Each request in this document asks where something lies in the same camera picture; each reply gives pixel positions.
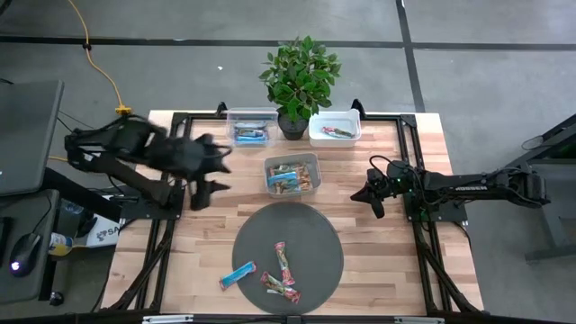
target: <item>black mouse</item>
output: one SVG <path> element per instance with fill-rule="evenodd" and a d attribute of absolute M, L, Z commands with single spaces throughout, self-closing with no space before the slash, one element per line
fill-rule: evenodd
<path fill-rule="evenodd" d="M 10 254 L 10 273 L 13 276 L 28 275 L 38 258 L 38 249 L 41 243 L 41 236 L 36 233 L 22 235 L 12 248 Z"/>

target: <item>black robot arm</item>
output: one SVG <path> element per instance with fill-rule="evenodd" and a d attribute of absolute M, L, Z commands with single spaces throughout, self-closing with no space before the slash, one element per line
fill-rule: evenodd
<path fill-rule="evenodd" d="M 384 216 L 382 201 L 398 194 L 414 193 L 420 204 L 437 208 L 449 201 L 507 200 L 511 203 L 538 208 L 550 201 L 546 197 L 545 180 L 535 172 L 519 168 L 503 168 L 489 174 L 442 175 L 418 170 L 402 161 L 390 161 L 386 175 L 374 165 L 368 169 L 364 187 L 350 199 L 370 203 L 377 218 Z"/>
<path fill-rule="evenodd" d="M 195 210 L 208 207 L 214 191 L 229 189 L 225 184 L 205 180 L 204 175 L 211 172 L 230 172 L 222 159 L 231 148 L 214 144 L 210 134 L 196 140 L 171 138 L 166 129 L 145 118 L 127 115 L 98 130 L 75 129 L 64 143 L 72 167 L 113 176 L 160 207 L 171 203 L 174 187 L 167 181 L 150 180 L 119 160 L 167 172 L 188 184 L 196 182 L 192 195 Z"/>

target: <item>wooden tabletop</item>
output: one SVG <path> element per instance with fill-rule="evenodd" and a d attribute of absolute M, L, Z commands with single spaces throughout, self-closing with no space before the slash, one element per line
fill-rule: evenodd
<path fill-rule="evenodd" d="M 172 111 L 152 111 L 149 119 L 169 128 L 172 114 Z M 439 115 L 417 113 L 416 119 L 426 168 L 451 174 Z M 193 137 L 204 133 L 213 134 L 218 143 L 229 142 L 225 121 L 194 121 Z M 280 135 L 282 139 L 271 148 L 236 148 L 225 157 L 225 164 L 232 173 L 208 177 L 230 185 L 231 189 L 215 193 L 211 207 L 202 211 L 190 211 L 189 202 L 184 202 L 182 218 L 175 227 L 162 312 L 263 313 L 242 295 L 237 285 L 223 292 L 218 281 L 232 271 L 232 247 L 239 228 L 254 212 L 277 202 L 266 193 L 264 159 L 314 152 L 319 157 L 322 185 L 315 194 L 292 200 L 307 203 L 328 217 L 339 235 L 345 261 L 338 288 L 311 314 L 425 314 L 414 236 L 406 221 L 401 198 L 385 201 L 386 216 L 380 220 L 374 217 L 369 204 L 352 202 L 349 198 L 364 185 L 371 155 L 400 159 L 396 127 L 393 122 L 363 121 L 362 133 L 354 148 L 312 148 L 306 137 L 287 141 Z M 411 153 L 410 136 L 407 139 Z M 378 163 L 385 169 L 385 161 Z M 160 177 L 158 171 L 144 166 L 137 170 L 150 178 Z M 482 309 L 466 237 L 452 223 L 438 223 L 437 227 L 446 271 L 470 302 Z M 137 220 L 121 232 L 103 307 L 116 302 L 142 268 L 149 228 L 149 220 Z M 149 301 L 157 270 L 158 267 L 151 276 Z M 439 306 L 436 276 L 431 275 L 431 280 Z"/>

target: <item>gray floor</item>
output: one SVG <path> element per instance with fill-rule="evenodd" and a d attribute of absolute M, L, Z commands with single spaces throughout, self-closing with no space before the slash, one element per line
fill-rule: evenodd
<path fill-rule="evenodd" d="M 414 41 L 576 42 L 571 0 L 405 0 Z M 400 41 L 393 0 L 77 0 L 93 36 L 218 40 Z M 0 33 L 81 36 L 65 0 L 15 0 Z M 94 60 L 116 80 L 137 113 L 268 105 L 257 81 L 268 48 L 95 46 Z M 335 106 L 360 98 L 369 111 L 413 112 L 402 49 L 332 49 L 343 62 Z M 490 171 L 523 153 L 520 144 L 576 112 L 576 51 L 416 50 L 427 112 L 440 113 L 456 173 Z M 107 81 L 79 46 L 0 44 L 0 77 L 14 82 L 61 79 L 61 110 L 98 126 L 114 117 Z M 53 155 L 64 155 L 58 128 Z M 82 185 L 107 180 L 58 162 Z M 505 202 L 467 207 L 472 252 L 487 311 L 544 320 L 576 319 L 576 258 L 527 265 L 545 248 L 538 211 Z M 67 302 L 0 308 L 0 318 L 89 311 L 101 290 L 110 251 L 59 268 Z"/>

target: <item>white box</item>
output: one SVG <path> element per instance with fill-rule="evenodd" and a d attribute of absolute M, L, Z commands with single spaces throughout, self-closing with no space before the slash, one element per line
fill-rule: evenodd
<path fill-rule="evenodd" d="M 335 127 L 355 136 L 352 139 L 333 138 L 323 133 L 322 127 Z M 352 148 L 362 137 L 360 112 L 356 109 L 347 112 L 320 112 L 310 118 L 308 132 L 310 144 L 315 148 Z"/>

